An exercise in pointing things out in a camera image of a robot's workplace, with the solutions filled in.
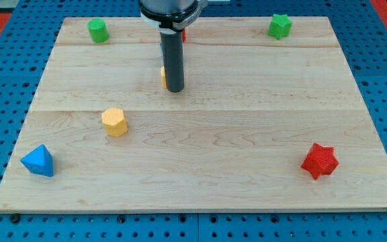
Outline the red block behind arm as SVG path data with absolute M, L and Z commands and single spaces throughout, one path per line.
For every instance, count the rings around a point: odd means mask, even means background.
M 182 31 L 182 42 L 186 41 L 186 29 Z

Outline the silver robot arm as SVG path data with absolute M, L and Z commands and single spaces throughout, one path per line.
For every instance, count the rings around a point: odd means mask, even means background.
M 139 0 L 141 18 L 164 34 L 182 32 L 208 6 L 208 0 Z

